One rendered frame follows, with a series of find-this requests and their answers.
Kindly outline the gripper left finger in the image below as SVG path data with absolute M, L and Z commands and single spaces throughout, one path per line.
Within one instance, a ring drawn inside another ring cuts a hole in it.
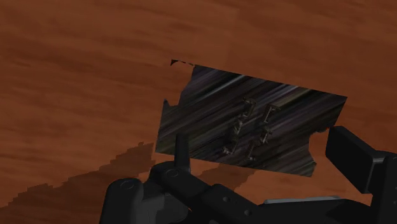
M 99 224 L 258 224 L 258 206 L 192 175 L 188 140 L 178 134 L 174 160 L 154 165 L 147 182 L 108 186 Z

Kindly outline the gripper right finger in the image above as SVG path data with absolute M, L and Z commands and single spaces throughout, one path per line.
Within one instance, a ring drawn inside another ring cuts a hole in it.
M 379 151 L 343 126 L 329 129 L 326 158 L 363 194 L 370 224 L 397 224 L 397 154 Z

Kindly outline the dark streaked robot stand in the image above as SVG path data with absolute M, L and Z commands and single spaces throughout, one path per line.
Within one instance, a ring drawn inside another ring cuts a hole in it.
M 165 102 L 156 152 L 174 153 L 178 133 L 194 159 L 311 176 L 309 139 L 335 125 L 343 95 L 195 65 L 179 102 Z

